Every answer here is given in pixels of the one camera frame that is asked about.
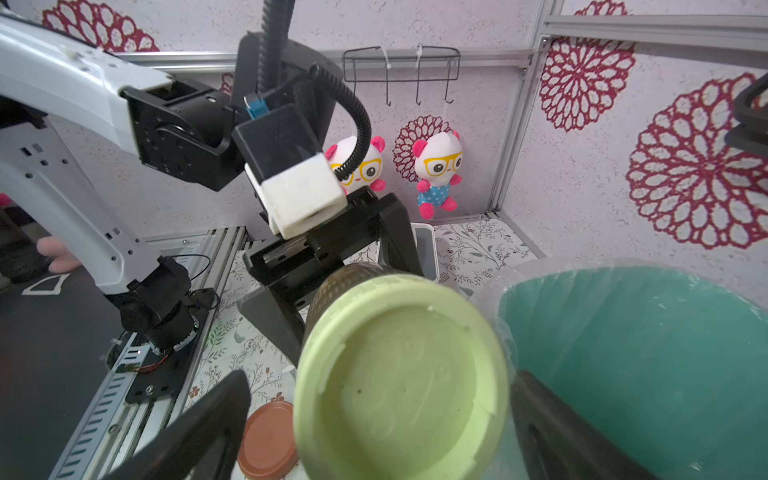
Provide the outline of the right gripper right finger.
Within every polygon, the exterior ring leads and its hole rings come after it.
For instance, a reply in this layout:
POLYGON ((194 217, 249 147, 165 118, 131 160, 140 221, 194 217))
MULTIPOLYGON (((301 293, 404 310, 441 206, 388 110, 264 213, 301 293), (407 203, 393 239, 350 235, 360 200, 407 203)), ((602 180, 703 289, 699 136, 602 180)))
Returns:
POLYGON ((528 371, 511 385, 515 431, 531 479, 653 479, 528 371))

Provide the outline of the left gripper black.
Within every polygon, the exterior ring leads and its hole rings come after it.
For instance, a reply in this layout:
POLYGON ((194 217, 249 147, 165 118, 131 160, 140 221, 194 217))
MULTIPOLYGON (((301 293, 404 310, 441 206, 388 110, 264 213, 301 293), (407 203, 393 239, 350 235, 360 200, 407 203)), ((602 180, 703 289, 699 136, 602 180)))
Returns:
POLYGON ((393 193, 379 198, 365 187, 330 221, 293 239, 276 237, 247 250, 246 269, 262 286, 237 302, 239 312, 297 367, 305 323, 294 306, 308 305, 331 273, 374 242, 380 244, 382 265, 423 275, 405 205, 393 193))

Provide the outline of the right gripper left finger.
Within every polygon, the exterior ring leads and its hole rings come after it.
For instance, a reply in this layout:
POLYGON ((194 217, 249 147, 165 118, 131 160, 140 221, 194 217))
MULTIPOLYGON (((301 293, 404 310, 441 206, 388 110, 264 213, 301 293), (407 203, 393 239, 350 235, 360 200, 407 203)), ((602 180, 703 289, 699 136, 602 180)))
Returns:
POLYGON ((251 402, 244 371, 236 370, 110 473, 110 479, 229 479, 251 402))

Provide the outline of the brown jar lid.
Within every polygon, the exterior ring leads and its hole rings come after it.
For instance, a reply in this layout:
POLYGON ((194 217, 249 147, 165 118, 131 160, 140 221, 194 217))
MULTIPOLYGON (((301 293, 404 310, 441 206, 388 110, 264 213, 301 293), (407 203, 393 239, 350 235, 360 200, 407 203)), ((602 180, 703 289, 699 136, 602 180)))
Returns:
POLYGON ((259 407, 247 419, 237 462, 246 479, 284 479, 298 464, 293 405, 286 401, 259 407))

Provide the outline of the green lid peanut jar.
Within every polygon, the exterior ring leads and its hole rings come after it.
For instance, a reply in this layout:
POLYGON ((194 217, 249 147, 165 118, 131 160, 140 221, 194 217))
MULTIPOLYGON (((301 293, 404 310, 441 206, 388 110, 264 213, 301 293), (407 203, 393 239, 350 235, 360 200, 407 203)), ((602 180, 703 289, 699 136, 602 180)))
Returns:
POLYGON ((479 479, 509 412, 502 346, 454 290, 373 263, 318 289, 293 432, 312 479, 479 479))

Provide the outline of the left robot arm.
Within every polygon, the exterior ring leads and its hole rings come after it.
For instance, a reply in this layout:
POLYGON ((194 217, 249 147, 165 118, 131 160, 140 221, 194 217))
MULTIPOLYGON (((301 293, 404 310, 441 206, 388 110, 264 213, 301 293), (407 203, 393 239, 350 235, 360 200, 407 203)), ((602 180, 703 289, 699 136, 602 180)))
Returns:
POLYGON ((245 258, 258 283, 244 314, 291 361, 308 326, 301 308, 345 259, 378 242, 388 270, 422 271, 408 212, 394 195, 343 182, 380 140, 340 70, 288 38, 294 5, 267 1, 241 41, 224 93, 131 62, 1 12, 1 190, 47 232, 55 271, 82 267, 125 330, 160 359, 197 336, 191 271, 136 234, 102 196, 56 128, 80 129, 116 160, 219 191, 246 176, 271 236, 245 258))

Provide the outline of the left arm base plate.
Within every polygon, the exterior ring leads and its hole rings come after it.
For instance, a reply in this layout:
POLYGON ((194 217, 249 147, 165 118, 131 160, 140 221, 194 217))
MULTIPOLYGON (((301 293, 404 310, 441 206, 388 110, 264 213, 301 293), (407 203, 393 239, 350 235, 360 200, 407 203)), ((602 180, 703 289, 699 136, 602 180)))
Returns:
POLYGON ((184 305, 195 321, 196 330, 192 339, 180 350, 156 352, 141 335, 128 342, 127 352, 112 361, 116 373, 125 374, 129 382, 126 404, 137 405, 179 395, 193 364, 196 348, 203 341, 203 330, 210 325, 210 317, 219 303, 220 295, 213 288, 191 292, 184 305))

